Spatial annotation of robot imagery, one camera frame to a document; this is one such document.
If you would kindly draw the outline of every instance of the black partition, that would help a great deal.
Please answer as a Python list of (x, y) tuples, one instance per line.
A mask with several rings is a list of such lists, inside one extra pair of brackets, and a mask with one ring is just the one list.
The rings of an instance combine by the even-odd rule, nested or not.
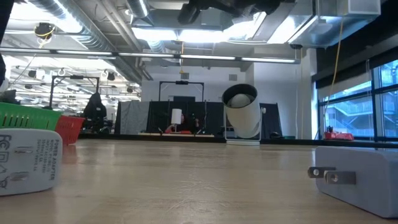
[[(272, 132), (282, 135), (278, 104), (261, 103), (260, 106), (267, 110), (262, 117), (262, 139), (269, 138)], [(174, 108), (181, 109), (190, 121), (199, 119), (200, 126), (207, 134), (223, 136), (224, 104), (216, 102), (152, 101), (149, 106), (147, 133), (165, 131), (170, 125)]]

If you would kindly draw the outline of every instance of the window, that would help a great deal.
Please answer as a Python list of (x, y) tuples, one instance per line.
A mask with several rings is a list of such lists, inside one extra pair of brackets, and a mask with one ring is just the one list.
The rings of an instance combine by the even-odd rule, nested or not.
[(398, 60), (380, 66), (381, 86), (398, 84)]
[(329, 104), (325, 113), (325, 130), (328, 126), (332, 126), (335, 132), (373, 137), (372, 98), (367, 96)]
[[(372, 89), (372, 83), (371, 83), (371, 81), (368, 81), (368, 82), (362, 83), (360, 85), (351, 87), (347, 90), (343, 90), (343, 91), (340, 91), (333, 95), (330, 95), (330, 99), (334, 100), (334, 99), (338, 99), (338, 98), (345, 97), (345, 96), (351, 96), (353, 94), (362, 93), (365, 91), (371, 91), (371, 89)], [(323, 101), (328, 101), (328, 97), (325, 97), (323, 99)]]
[(383, 128), (385, 137), (398, 137), (398, 91), (382, 95)]

